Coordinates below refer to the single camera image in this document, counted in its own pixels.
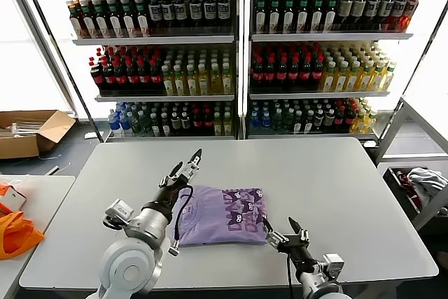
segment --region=display shelf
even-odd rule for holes
[[[302,34],[253,34],[252,42],[294,41],[356,41],[356,40],[406,40],[409,33],[302,33]]]
[[[234,95],[207,95],[207,96],[101,96],[95,97],[97,102],[230,102]]]
[[[232,43],[233,35],[150,36],[148,38],[75,39],[77,46],[112,45],[178,45],[187,43]]]
[[[251,99],[319,99],[319,98],[352,98],[352,97],[385,97],[389,92],[292,92],[249,94]]]

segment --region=purple t-shirt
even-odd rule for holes
[[[187,200],[183,189],[173,209],[173,222]],[[179,219],[179,245],[265,243],[265,202],[259,188],[221,190],[193,186],[193,197]]]

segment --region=white table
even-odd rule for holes
[[[309,230],[315,258],[337,252],[344,283],[432,277],[438,268],[356,139],[100,144],[20,278],[25,288],[95,289],[104,250],[123,233],[102,225],[116,198],[140,209],[162,176],[202,148],[198,185],[262,188],[272,225]],[[286,286],[286,257],[269,245],[214,245],[169,256],[156,289]]]
[[[22,208],[24,217],[32,220],[38,230],[45,232],[75,177],[0,175],[0,181],[21,181],[17,190],[27,197]],[[15,258],[0,260],[0,298],[13,297],[18,288],[18,278],[33,251],[30,249]]]

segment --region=cardboard box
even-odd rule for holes
[[[46,120],[37,134],[23,137],[0,137],[0,159],[36,157],[51,150],[76,122],[57,110],[0,112],[0,127],[5,128],[17,118]]]

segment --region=wire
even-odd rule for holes
[[[185,203],[182,205],[181,209],[179,210],[179,213],[177,214],[176,224],[174,225],[174,240],[175,241],[179,241],[179,236],[180,236],[179,235],[179,219],[181,218],[181,214],[182,214],[183,210],[185,209],[185,207],[189,203],[191,197],[193,196],[193,187],[190,185],[187,185],[187,186],[183,187],[182,189],[185,189],[185,188],[190,189],[190,194],[187,197],[187,200],[185,201]]]
[[[288,256],[286,257],[286,267],[288,268],[288,284],[289,284],[289,297],[290,299],[294,299],[294,292],[293,292],[293,283],[291,281],[291,255],[288,253]]]

